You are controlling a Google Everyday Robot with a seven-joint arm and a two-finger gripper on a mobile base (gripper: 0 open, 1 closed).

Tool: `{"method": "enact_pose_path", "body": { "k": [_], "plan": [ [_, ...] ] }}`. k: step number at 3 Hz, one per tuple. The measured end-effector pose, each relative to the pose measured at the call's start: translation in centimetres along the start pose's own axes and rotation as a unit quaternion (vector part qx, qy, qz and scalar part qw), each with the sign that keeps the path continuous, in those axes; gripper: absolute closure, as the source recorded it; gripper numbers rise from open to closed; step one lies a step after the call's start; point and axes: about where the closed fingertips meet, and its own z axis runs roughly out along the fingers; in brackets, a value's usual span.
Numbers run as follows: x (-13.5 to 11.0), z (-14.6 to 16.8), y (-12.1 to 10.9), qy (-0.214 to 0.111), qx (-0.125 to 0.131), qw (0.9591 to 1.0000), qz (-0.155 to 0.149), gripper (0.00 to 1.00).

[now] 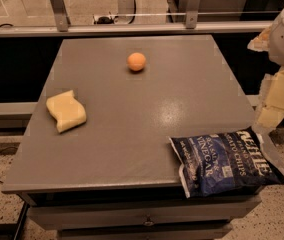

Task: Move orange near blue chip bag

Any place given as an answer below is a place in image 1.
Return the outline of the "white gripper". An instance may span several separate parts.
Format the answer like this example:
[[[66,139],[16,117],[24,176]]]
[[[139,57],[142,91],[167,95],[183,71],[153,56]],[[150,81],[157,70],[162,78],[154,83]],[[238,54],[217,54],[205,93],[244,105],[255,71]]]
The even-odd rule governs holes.
[[[284,9],[271,27],[265,28],[252,39],[247,48],[268,52],[269,59],[284,66]],[[266,75],[260,87],[260,100],[256,108],[256,128],[275,129],[284,119],[284,67],[275,75]]]

